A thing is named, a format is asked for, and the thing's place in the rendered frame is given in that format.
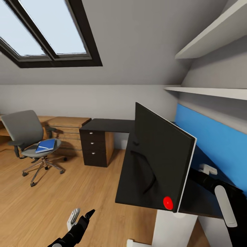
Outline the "swivel chair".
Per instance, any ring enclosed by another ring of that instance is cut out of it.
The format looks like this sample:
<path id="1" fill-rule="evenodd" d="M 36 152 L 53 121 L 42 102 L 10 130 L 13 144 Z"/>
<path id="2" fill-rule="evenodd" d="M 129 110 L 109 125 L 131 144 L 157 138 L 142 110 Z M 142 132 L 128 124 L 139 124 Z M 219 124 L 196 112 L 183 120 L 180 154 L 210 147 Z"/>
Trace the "swivel chair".
<path id="1" fill-rule="evenodd" d="M 67 158 L 65 158 L 65 156 L 51 159 L 47 158 L 47 155 L 55 152 L 59 148 L 59 146 L 62 144 L 61 140 L 55 139 L 54 148 L 52 150 L 35 153 L 39 142 L 43 140 L 44 130 L 36 113 L 33 110 L 26 110 L 16 113 L 0 115 L 0 119 L 3 122 L 5 128 L 7 129 L 10 137 L 12 138 L 12 141 L 10 141 L 8 145 L 14 145 L 15 154 L 19 159 L 24 159 L 26 157 L 35 159 L 31 163 L 35 163 L 37 160 L 42 159 L 41 162 L 31 167 L 28 167 L 27 169 L 24 169 L 22 171 L 22 175 L 25 176 L 26 173 L 24 171 L 41 164 L 31 181 L 31 186 L 35 185 L 33 181 L 39 173 L 39 171 L 41 170 L 42 166 L 44 166 L 45 170 L 47 170 L 47 165 L 49 164 L 59 169 L 60 174 L 63 173 L 63 171 L 60 168 L 49 163 L 49 161 L 57 160 L 62 157 L 64 157 L 64 160 L 66 161 Z M 45 130 L 49 131 L 48 140 L 52 140 L 53 138 L 51 138 L 51 132 L 56 130 L 56 128 L 47 127 L 45 128 Z M 19 150 L 21 150 L 21 154 L 23 155 L 23 157 L 20 157 Z"/>

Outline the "monitor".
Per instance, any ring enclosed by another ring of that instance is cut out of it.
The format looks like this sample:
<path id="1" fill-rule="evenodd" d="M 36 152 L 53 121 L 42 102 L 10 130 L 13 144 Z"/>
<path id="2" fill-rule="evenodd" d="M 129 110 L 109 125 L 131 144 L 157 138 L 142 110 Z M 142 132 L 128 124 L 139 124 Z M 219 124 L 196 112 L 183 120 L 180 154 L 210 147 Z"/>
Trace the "monitor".
<path id="1" fill-rule="evenodd" d="M 165 195 L 164 206 L 179 211 L 197 138 L 136 102 L 135 136 Z M 154 178 L 142 194 L 146 193 Z"/>

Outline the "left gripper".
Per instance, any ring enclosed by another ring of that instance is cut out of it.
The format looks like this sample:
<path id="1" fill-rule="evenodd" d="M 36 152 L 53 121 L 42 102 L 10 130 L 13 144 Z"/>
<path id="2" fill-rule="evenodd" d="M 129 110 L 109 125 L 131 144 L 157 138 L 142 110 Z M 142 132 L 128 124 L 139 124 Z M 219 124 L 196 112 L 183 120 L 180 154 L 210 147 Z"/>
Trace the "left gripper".
<path id="1" fill-rule="evenodd" d="M 91 210 L 90 212 L 87 212 L 85 217 L 81 216 L 79 218 L 78 223 L 68 232 L 68 234 L 71 234 L 73 236 L 74 246 L 76 244 L 79 244 L 79 242 L 81 241 L 85 233 L 85 230 L 87 229 L 87 226 L 89 224 L 89 219 L 91 218 L 94 212 L 95 209 Z"/>

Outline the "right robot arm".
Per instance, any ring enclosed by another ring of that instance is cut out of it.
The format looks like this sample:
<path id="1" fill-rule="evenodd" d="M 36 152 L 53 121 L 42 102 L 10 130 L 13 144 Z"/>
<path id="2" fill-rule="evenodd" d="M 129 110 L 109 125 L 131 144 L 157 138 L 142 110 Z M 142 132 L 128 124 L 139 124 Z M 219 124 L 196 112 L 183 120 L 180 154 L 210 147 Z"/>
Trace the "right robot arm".
<path id="1" fill-rule="evenodd" d="M 217 169 L 207 164 L 201 164 L 199 167 L 199 170 L 190 168 L 187 177 L 216 196 L 232 246 L 247 247 L 246 195 L 236 186 L 209 176 L 209 173 L 217 175 Z"/>

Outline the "folder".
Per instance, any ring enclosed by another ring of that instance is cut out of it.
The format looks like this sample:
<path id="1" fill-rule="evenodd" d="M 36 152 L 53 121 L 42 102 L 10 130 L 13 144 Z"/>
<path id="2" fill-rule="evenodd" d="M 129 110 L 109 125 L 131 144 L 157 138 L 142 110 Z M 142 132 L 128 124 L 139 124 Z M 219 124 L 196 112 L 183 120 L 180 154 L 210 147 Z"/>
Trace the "folder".
<path id="1" fill-rule="evenodd" d="M 55 144 L 55 139 L 40 141 L 35 153 L 52 150 L 54 148 L 54 144 Z"/>

